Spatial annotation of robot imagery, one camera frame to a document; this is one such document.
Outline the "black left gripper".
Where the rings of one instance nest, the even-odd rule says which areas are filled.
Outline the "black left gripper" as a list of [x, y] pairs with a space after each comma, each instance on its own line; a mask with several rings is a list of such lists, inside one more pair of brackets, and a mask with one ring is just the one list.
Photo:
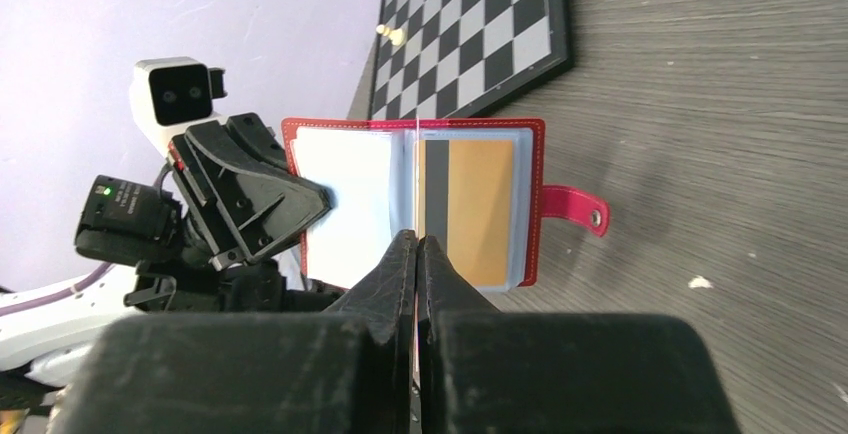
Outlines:
[[78, 254], [128, 266], [126, 306], [144, 312], [318, 312], [342, 289], [289, 285], [275, 259], [331, 209], [328, 191], [293, 176], [276, 136], [255, 113], [188, 127], [168, 154], [200, 207], [216, 207], [242, 261], [212, 263], [182, 206], [160, 184], [98, 176], [76, 229]]

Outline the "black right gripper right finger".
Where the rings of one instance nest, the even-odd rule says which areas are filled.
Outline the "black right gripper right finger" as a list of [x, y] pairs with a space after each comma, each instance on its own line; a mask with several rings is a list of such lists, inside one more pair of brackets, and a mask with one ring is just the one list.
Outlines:
[[417, 249], [427, 433], [736, 433], [702, 338], [664, 314], [508, 313]]

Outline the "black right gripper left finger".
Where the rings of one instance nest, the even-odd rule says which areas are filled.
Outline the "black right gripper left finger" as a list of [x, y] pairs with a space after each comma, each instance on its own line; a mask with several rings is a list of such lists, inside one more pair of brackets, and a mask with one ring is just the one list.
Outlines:
[[55, 433], [405, 433], [418, 240], [318, 313], [150, 314], [109, 326]]

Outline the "red leather card holder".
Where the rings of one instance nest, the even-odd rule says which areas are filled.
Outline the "red leather card holder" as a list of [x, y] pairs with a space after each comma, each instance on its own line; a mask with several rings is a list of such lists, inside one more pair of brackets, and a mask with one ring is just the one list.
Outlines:
[[407, 119], [346, 121], [289, 118], [281, 126], [293, 172], [326, 187], [331, 210], [301, 240], [308, 277], [350, 288], [375, 268], [397, 233], [419, 236], [417, 143], [428, 139], [514, 142], [510, 255], [504, 292], [537, 278], [541, 222], [560, 218], [596, 236], [609, 226], [600, 197], [543, 181], [545, 124], [540, 119]]

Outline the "orange card with black stripe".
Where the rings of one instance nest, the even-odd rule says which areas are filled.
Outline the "orange card with black stripe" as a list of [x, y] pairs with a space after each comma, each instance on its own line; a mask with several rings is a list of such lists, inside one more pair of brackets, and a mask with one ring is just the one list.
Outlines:
[[477, 288], [502, 287], [511, 268], [514, 142], [428, 139], [417, 143], [418, 227]]

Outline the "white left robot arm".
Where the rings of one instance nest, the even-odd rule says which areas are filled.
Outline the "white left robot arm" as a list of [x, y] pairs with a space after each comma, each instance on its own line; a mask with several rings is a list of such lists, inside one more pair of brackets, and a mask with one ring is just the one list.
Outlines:
[[68, 384], [109, 324], [166, 312], [280, 312], [292, 298], [278, 254], [331, 208], [297, 176], [253, 113], [207, 121], [165, 145], [161, 181], [97, 177], [74, 235], [90, 274], [1, 296], [1, 397]]

